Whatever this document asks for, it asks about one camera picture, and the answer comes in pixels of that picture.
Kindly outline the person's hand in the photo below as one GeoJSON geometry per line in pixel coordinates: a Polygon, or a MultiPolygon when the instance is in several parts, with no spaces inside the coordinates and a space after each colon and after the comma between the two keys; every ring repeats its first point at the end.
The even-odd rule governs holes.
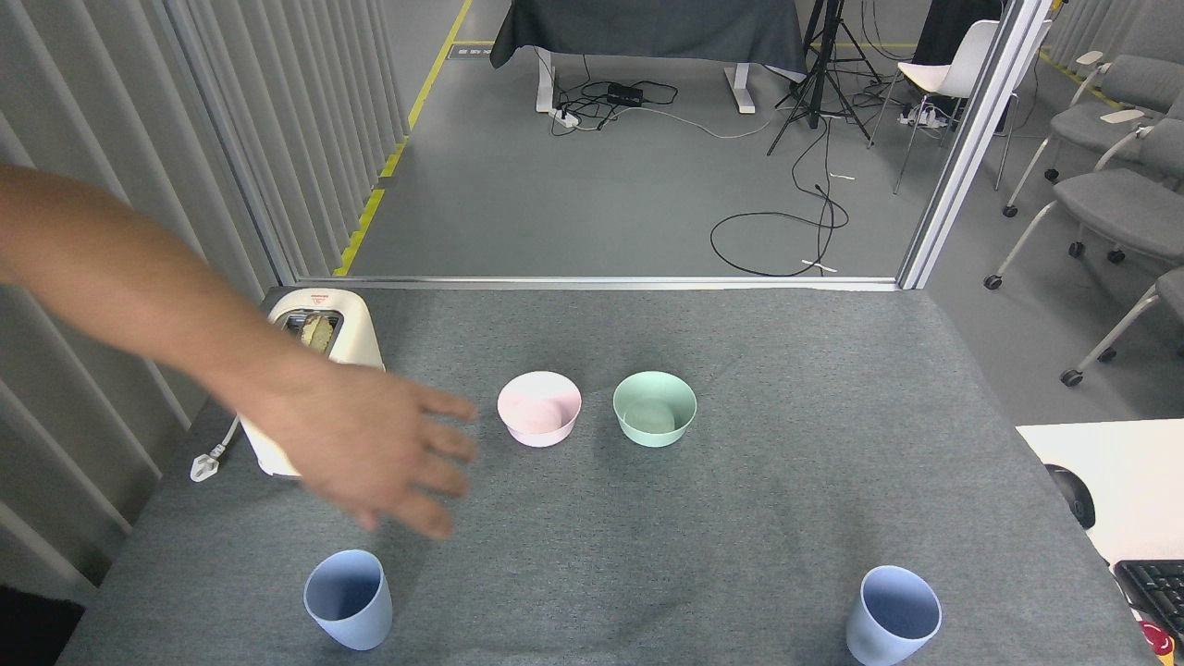
{"type": "Polygon", "coordinates": [[[465,497],[476,444],[448,418],[471,421],[465,398],[381,370],[296,352],[221,396],[279,446],[303,484],[363,530],[390,518],[444,539],[440,497],[465,497]]]}

